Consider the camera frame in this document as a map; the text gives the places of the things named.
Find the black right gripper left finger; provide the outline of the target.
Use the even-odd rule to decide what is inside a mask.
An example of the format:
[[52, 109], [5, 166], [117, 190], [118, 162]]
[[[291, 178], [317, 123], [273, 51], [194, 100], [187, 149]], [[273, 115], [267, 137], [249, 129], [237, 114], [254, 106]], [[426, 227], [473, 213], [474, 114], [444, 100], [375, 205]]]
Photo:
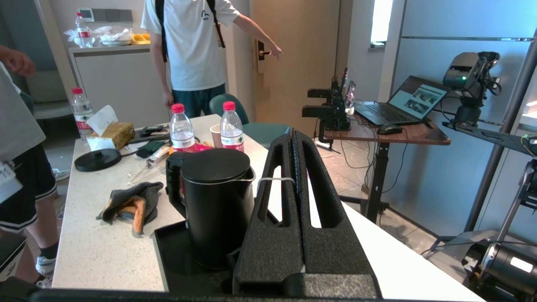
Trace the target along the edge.
[[[280, 167], [282, 225], [269, 218], [274, 170]], [[268, 150], [258, 181], [255, 206], [233, 273], [235, 295], [281, 295], [284, 281], [303, 267], [301, 225], [297, 206], [297, 182], [293, 172], [290, 134], [278, 137]]]

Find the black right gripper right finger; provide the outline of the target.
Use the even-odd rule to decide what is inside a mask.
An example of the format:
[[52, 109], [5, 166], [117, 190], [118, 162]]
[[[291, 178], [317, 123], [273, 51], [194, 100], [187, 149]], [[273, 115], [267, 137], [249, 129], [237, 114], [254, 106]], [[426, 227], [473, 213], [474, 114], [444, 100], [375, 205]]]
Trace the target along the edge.
[[308, 297], [380, 297], [377, 277], [313, 141], [294, 131], [294, 168]]

